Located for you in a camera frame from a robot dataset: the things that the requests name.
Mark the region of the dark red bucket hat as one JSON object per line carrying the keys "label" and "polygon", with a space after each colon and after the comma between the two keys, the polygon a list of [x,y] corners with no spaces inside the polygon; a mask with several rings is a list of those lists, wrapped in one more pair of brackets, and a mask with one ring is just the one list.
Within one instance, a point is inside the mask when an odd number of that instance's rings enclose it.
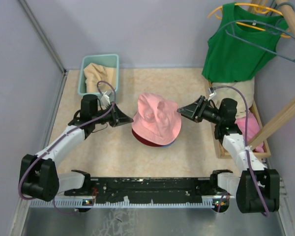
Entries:
{"label": "dark red bucket hat", "polygon": [[142,138],[141,136],[139,136],[134,130],[131,130],[132,131],[132,135],[142,144],[146,145],[146,146],[149,146],[149,147],[160,147],[162,145],[159,145],[159,144],[156,144],[156,143],[153,143],[153,142],[150,142],[144,138]]}

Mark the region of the pink bucket hat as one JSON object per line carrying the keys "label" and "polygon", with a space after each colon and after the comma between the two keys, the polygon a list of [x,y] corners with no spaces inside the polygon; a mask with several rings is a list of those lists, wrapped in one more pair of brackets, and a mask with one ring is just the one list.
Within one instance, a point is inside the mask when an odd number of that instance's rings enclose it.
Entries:
{"label": "pink bucket hat", "polygon": [[174,142],[181,130],[178,104],[150,92],[139,95],[132,131],[137,139],[154,146],[167,146]]}

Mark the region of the blue bucket hat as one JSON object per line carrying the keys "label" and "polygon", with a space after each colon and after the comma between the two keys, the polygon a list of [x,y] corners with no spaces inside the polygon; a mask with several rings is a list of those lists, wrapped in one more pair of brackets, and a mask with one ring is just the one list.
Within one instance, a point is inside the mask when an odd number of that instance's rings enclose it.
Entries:
{"label": "blue bucket hat", "polygon": [[171,143],[167,144],[167,145],[162,145],[160,146],[160,148],[166,148],[166,147],[169,147],[171,146],[176,140],[173,140]]}

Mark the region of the beige bucket hat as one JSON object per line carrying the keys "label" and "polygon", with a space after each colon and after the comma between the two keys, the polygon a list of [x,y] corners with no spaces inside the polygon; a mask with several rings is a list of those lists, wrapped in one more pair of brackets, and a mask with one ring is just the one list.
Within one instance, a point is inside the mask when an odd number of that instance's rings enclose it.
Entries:
{"label": "beige bucket hat", "polygon": [[99,81],[108,82],[114,89],[116,89],[117,69],[114,67],[106,67],[95,63],[90,63],[83,69],[86,78],[86,92],[96,93],[97,83]]}

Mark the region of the light teal plastic bin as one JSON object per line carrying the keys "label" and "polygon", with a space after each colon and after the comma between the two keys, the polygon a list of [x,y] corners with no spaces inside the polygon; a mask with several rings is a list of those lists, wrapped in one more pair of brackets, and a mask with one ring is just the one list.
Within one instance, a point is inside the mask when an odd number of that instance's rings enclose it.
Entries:
{"label": "light teal plastic bin", "polygon": [[[99,64],[106,67],[114,67],[117,69],[117,79],[116,79],[116,99],[118,99],[118,90],[119,90],[119,56],[117,54],[103,54],[103,55],[91,55],[85,56],[82,60],[80,76],[79,76],[79,85],[78,85],[78,94],[83,96],[86,94],[95,94],[97,96],[100,95],[99,92],[96,93],[87,93],[86,92],[86,84],[85,84],[85,76],[83,69],[86,68],[90,63]],[[105,92],[110,89],[109,85],[106,83],[100,83],[97,89],[100,89],[102,92]]]}

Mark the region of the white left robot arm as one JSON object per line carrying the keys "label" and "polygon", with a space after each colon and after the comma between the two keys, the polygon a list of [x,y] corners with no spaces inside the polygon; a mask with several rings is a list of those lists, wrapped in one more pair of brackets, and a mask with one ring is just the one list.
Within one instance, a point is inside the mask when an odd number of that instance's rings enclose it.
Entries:
{"label": "white left robot arm", "polygon": [[50,202],[61,192],[76,190],[87,195],[92,191],[90,174],[78,170],[58,174],[57,167],[77,145],[94,132],[96,125],[117,127],[133,122],[107,96],[102,96],[101,100],[104,109],[99,108],[99,98],[96,95],[83,96],[80,109],[64,132],[37,154],[27,154],[22,158],[18,185],[22,199]]}

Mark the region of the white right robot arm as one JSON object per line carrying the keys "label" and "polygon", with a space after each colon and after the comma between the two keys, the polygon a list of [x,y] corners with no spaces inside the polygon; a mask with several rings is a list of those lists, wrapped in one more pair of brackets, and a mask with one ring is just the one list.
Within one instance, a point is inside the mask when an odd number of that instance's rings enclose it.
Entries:
{"label": "white right robot arm", "polygon": [[247,135],[235,123],[237,102],[231,98],[222,100],[216,108],[204,96],[195,102],[178,108],[184,118],[199,123],[207,120],[215,125],[214,137],[229,152],[241,175],[236,177],[230,170],[214,170],[208,179],[161,178],[119,181],[122,193],[131,204],[198,205],[207,195],[220,195],[213,201],[213,208],[219,212],[227,206],[230,196],[236,198],[242,213],[263,213],[279,210],[279,174],[259,161],[247,146]]}

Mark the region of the wooden tray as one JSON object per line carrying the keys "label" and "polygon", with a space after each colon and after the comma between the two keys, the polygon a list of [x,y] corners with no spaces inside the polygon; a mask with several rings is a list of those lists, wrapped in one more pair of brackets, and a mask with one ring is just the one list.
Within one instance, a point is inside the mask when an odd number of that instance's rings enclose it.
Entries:
{"label": "wooden tray", "polygon": [[[210,92],[209,88],[210,87],[214,87],[214,85],[212,85],[212,83],[210,81],[206,81],[205,82],[205,88],[207,90],[206,96],[209,96],[209,92]],[[213,98],[212,100],[213,100],[213,102],[210,102],[210,105],[212,107],[216,106],[216,108],[218,109],[220,102],[218,101],[217,98]],[[249,112],[255,116],[259,127],[262,128],[263,124],[261,122],[261,118],[260,118],[256,103],[253,99],[252,99],[252,106],[249,108]],[[219,142],[219,140],[213,139],[213,142],[214,142],[214,148],[215,148],[215,153],[216,153],[217,158],[219,158],[219,159],[230,159],[231,158],[230,154],[222,147],[222,144]],[[265,159],[265,158],[269,158],[271,156],[271,152],[270,152],[267,140],[265,140],[263,142],[263,144],[264,144],[263,145],[263,150],[264,150],[263,152],[256,152],[256,150],[254,150],[254,154],[258,159]]]}

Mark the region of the pink cloth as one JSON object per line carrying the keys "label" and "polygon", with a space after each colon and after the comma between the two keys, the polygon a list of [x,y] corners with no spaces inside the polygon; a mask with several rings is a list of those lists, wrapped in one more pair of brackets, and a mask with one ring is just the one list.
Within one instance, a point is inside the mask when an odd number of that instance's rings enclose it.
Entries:
{"label": "pink cloth", "polygon": [[[240,131],[242,132],[243,136],[245,136],[245,129],[246,129],[246,118],[238,118],[236,119],[236,124],[239,127]],[[247,126],[247,138],[248,141],[250,141],[260,130],[260,126],[258,124],[257,119],[252,113],[248,114],[248,126]],[[264,152],[264,142],[262,142],[260,145],[258,145],[255,148],[256,152],[263,153]]]}

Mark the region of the green tank top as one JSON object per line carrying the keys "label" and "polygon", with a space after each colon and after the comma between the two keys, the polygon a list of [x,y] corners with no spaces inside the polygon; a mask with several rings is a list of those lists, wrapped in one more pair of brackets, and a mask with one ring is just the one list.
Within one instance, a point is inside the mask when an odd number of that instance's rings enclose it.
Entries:
{"label": "green tank top", "polygon": [[[239,5],[228,3],[222,6],[220,26],[231,20],[257,20],[276,24],[287,30],[283,16],[260,16],[250,13]],[[223,31],[216,32],[208,40],[208,52],[202,75],[212,83],[232,83],[251,80],[275,55],[241,42]]]}

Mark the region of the slanted wooden beam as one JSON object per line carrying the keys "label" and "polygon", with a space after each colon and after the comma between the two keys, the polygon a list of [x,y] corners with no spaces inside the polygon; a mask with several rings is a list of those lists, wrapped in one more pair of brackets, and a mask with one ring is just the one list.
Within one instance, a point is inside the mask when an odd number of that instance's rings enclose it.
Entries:
{"label": "slanted wooden beam", "polygon": [[268,123],[266,123],[260,131],[249,141],[248,145],[254,149],[260,143],[264,142],[273,133],[279,130],[285,123],[295,116],[295,97]]}

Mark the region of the grey-blue clothes hanger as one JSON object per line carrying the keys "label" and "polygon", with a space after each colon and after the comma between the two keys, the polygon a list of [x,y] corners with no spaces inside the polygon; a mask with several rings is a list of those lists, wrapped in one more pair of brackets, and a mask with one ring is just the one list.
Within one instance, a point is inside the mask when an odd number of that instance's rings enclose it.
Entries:
{"label": "grey-blue clothes hanger", "polygon": [[292,33],[278,26],[257,20],[231,20],[220,26],[217,32],[223,31],[227,36],[254,46],[264,52],[295,63],[295,58],[277,51],[280,34],[286,34],[295,40]]}

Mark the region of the wooden rack pole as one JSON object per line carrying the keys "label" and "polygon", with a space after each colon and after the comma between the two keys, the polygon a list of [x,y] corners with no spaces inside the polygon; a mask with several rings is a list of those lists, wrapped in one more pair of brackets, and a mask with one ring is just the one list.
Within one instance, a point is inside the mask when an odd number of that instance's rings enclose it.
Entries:
{"label": "wooden rack pole", "polygon": [[288,0],[276,0],[275,1],[278,9],[282,12],[287,24],[289,25],[290,30],[292,31],[295,37],[295,10],[292,3]]}

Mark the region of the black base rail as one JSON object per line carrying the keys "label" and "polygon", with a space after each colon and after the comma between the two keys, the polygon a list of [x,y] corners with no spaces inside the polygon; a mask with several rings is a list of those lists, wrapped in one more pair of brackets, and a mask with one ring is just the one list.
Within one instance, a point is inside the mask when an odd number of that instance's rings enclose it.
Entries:
{"label": "black base rail", "polygon": [[80,189],[64,192],[65,196],[95,197],[98,204],[197,204],[205,196],[224,192],[208,177],[92,177]]}

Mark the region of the aluminium frame post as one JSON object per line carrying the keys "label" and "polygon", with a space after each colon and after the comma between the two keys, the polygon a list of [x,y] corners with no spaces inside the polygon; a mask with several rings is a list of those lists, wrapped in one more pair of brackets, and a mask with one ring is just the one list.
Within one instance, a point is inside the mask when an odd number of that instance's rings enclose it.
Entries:
{"label": "aluminium frame post", "polygon": [[36,33],[38,34],[38,37],[40,38],[42,44],[44,45],[45,49],[47,50],[48,54],[52,58],[53,62],[56,64],[57,68],[60,70],[60,72],[64,75],[66,73],[66,69],[63,66],[63,63],[60,59],[60,56],[56,52],[56,49],[52,45],[51,40],[48,38],[45,30],[39,23],[38,19],[36,18],[34,12],[30,8],[29,4],[26,0],[17,0],[20,7],[23,9],[25,15],[29,19],[31,25],[34,27]]}

